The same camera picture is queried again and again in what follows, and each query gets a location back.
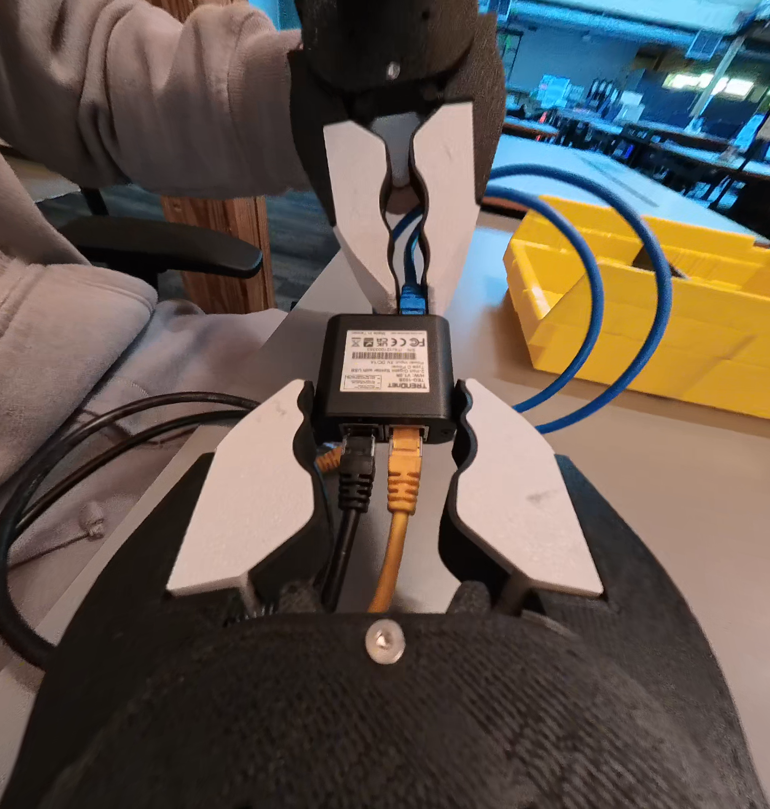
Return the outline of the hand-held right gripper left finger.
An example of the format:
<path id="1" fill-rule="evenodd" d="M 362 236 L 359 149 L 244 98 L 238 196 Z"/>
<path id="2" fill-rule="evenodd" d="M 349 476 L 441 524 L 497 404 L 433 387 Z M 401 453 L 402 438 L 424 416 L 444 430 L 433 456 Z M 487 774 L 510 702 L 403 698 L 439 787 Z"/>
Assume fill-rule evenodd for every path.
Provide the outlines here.
<path id="1" fill-rule="evenodd" d="M 235 590 L 248 611 L 313 582 L 334 532 L 317 467 L 314 385 L 295 379 L 241 419 L 213 455 L 167 592 Z"/>

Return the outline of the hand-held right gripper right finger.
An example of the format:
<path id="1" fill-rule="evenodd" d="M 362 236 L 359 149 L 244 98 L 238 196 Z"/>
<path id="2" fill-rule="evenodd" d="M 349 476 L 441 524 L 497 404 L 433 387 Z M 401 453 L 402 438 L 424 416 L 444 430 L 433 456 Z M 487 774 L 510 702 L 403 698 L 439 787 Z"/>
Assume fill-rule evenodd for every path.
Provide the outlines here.
<path id="1" fill-rule="evenodd" d="M 520 413 L 475 379 L 453 392 L 457 432 L 438 551 L 461 583 L 485 586 L 498 612 L 531 592 L 596 600 L 604 586 L 555 452 Z"/>

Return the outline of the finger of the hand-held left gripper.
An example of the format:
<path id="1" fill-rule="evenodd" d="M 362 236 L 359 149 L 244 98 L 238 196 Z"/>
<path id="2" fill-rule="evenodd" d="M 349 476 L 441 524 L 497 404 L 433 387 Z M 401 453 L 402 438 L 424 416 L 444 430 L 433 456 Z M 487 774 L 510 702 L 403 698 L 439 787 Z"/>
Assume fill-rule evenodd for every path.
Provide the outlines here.
<path id="1" fill-rule="evenodd" d="M 424 213 L 419 244 L 431 315 L 450 307 L 467 262 L 477 219 L 473 104 L 443 104 L 411 139 L 411 168 Z"/>
<path id="2" fill-rule="evenodd" d="M 391 189 L 386 142 L 350 120 L 325 126 L 323 140 L 333 229 L 342 253 L 373 312 L 393 315 L 399 291 L 392 266 L 394 240 L 386 220 Z"/>

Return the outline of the black network switch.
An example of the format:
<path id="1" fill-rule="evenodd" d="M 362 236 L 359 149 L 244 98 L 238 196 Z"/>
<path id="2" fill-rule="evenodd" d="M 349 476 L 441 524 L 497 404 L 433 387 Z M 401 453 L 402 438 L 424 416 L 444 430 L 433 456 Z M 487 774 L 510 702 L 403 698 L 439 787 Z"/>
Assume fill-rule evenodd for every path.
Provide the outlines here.
<path id="1" fill-rule="evenodd" d="M 333 316 L 327 323 L 312 425 L 324 442 L 370 433 L 388 442 L 415 427 L 428 444 L 450 442 L 453 360 L 448 321 L 431 315 Z"/>

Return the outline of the person's left forearm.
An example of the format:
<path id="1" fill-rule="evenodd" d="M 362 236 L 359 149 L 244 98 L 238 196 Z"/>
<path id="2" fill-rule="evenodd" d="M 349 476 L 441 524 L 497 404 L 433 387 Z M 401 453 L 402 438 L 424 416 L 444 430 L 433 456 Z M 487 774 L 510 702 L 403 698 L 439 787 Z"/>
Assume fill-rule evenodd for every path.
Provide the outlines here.
<path id="1" fill-rule="evenodd" d="M 184 23 L 148 2 L 0 2 L 0 137 L 87 187 L 304 190 L 289 112 L 299 43 L 245 2 Z"/>

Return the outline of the black office chair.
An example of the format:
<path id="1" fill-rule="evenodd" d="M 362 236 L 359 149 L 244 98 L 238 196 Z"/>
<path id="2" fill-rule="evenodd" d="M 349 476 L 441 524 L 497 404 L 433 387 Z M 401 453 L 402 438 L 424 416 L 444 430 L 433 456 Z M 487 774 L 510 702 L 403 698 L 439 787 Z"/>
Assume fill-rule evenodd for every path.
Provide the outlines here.
<path id="1" fill-rule="evenodd" d="M 83 188 L 37 202 L 48 223 L 94 265 L 157 287 L 183 262 L 183 241 L 169 228 L 159 197 L 135 185 Z"/>

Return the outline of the yellow plastic bin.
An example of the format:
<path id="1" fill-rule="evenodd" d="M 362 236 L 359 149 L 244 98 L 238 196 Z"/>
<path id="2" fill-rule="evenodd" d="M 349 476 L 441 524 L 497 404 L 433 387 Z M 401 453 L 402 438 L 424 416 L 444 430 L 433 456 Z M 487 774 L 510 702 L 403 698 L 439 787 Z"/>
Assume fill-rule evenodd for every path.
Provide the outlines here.
<path id="1" fill-rule="evenodd" d="M 578 379 L 608 385 L 640 351 L 656 307 L 642 243 L 613 209 L 543 196 L 585 238 L 605 292 L 602 331 Z M 770 248 L 755 237 L 644 216 L 673 278 L 665 335 L 630 388 L 770 420 Z M 582 346 L 590 283 L 569 241 L 530 212 L 504 254 L 509 296 L 531 363 L 559 375 Z"/>

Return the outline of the background work tables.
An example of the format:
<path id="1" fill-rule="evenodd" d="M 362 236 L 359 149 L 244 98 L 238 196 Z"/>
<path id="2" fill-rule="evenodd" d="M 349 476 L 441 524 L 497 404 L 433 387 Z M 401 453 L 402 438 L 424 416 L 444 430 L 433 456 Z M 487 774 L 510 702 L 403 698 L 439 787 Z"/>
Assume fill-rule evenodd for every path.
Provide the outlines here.
<path id="1" fill-rule="evenodd" d="M 770 238 L 770 88 L 741 126 L 715 120 L 680 128 L 662 122 L 610 122 L 596 112 L 551 108 L 539 126 L 555 130 L 536 139 L 602 153 L 735 223 Z"/>

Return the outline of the wooden post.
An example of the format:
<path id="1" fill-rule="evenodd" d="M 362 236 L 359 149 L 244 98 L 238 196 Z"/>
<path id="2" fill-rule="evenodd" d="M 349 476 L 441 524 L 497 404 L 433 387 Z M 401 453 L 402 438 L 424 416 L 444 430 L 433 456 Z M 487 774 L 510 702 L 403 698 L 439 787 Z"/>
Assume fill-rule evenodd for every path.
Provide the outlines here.
<path id="1" fill-rule="evenodd" d="M 209 200 L 161 196 L 169 228 L 182 237 L 188 298 L 214 315 L 276 309 L 268 208 L 264 197 Z"/>

